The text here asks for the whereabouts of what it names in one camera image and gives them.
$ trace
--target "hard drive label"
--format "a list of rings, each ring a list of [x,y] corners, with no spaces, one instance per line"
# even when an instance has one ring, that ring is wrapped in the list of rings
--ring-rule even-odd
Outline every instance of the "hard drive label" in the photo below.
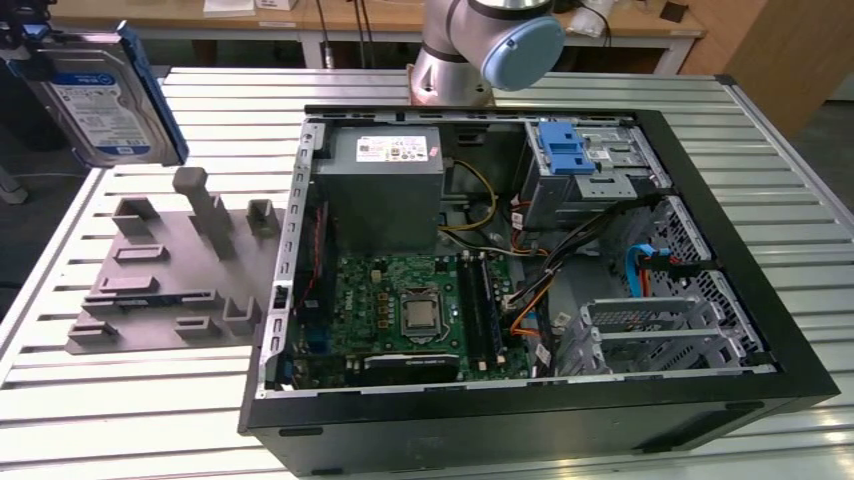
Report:
[[[93,146],[110,155],[142,155],[151,141],[134,113],[122,106],[122,88],[107,73],[61,73],[51,81]]]

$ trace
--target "motherboard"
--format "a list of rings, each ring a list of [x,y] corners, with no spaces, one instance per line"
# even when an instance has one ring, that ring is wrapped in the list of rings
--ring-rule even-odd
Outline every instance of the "motherboard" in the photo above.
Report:
[[[502,255],[341,257],[333,321],[303,333],[326,356],[307,365],[311,377],[329,386],[375,383],[377,372],[407,383],[526,378],[525,344],[501,318],[508,268]]]

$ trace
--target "floor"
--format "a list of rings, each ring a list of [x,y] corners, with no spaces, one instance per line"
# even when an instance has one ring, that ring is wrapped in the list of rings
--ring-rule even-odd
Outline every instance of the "floor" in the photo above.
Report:
[[[257,48],[221,47],[222,66],[299,66],[302,53],[282,42],[258,42]],[[193,64],[190,44],[149,42],[146,45],[155,65]],[[390,55],[410,55],[395,50]],[[854,209],[854,103],[829,102],[820,109],[793,144],[828,182],[849,208]],[[0,166],[30,191],[23,205],[0,202],[0,319],[39,260],[54,230],[83,183],[85,168],[67,150],[31,153],[0,126]]]

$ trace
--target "chip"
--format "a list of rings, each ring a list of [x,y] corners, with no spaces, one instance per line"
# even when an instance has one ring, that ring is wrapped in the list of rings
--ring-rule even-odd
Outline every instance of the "chip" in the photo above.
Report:
[[[406,304],[407,328],[430,328],[435,323],[433,317],[433,302],[430,300],[417,300]]]
[[[405,337],[417,341],[414,338],[426,339],[442,333],[442,308],[435,288],[409,289],[401,295],[401,309],[401,334]]]

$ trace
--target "wooden desk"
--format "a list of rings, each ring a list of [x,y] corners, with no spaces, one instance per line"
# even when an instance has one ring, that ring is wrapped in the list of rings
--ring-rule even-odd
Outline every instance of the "wooden desk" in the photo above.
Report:
[[[330,39],[359,39],[353,3],[322,0]],[[688,14],[682,23],[658,18],[665,0],[653,0],[652,11],[642,12],[624,1],[612,12],[609,23],[616,47],[660,48],[666,52],[656,73],[677,74],[694,40],[706,30]],[[203,0],[61,0],[51,7],[54,22],[63,27],[109,28],[127,20],[143,38],[189,40],[297,40],[303,44],[306,66],[322,68],[321,17],[314,0],[301,0],[291,11],[257,10],[251,17],[206,18]],[[421,43],[422,2],[367,0],[374,40]],[[558,15],[569,26],[573,14]],[[569,35],[569,46],[601,46],[601,38]]]

